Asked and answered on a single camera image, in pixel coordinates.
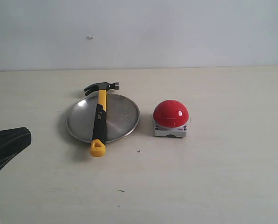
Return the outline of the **round steel plate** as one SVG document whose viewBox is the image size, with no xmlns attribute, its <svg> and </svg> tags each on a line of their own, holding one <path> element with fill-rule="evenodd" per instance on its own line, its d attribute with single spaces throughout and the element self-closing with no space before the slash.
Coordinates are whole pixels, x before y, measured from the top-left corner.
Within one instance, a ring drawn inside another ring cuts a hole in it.
<svg viewBox="0 0 278 224">
<path fill-rule="evenodd" d="M 97 101 L 98 96 L 91 94 L 74 105 L 69 111 L 66 118 L 66 127 L 75 139 L 91 143 Z M 107 94 L 106 143 L 129 135 L 138 125 L 139 119 L 139 108 L 131 99 L 114 93 Z"/>
</svg>

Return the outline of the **yellow black claw hammer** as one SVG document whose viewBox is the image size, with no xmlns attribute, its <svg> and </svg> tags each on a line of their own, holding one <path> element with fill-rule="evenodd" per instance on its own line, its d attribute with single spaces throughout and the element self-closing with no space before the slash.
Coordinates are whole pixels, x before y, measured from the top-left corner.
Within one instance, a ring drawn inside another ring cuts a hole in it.
<svg viewBox="0 0 278 224">
<path fill-rule="evenodd" d="M 106 153 L 107 124 L 106 124 L 106 102 L 108 90 L 119 90 L 119 82 L 108 83 L 101 82 L 91 84 L 84 89 L 85 95 L 88 96 L 93 92 L 98 92 L 98 102 L 95 111 L 93 134 L 90 145 L 90 155 L 101 157 Z"/>
</svg>

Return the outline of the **red dome push button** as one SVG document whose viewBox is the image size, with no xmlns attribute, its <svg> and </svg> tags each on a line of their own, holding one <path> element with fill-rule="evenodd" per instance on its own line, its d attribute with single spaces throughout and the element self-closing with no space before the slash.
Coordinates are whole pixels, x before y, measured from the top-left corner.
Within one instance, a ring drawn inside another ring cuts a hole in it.
<svg viewBox="0 0 278 224">
<path fill-rule="evenodd" d="M 160 102 L 153 111 L 153 133 L 156 137 L 184 138 L 188 133 L 190 114 L 177 100 Z"/>
</svg>

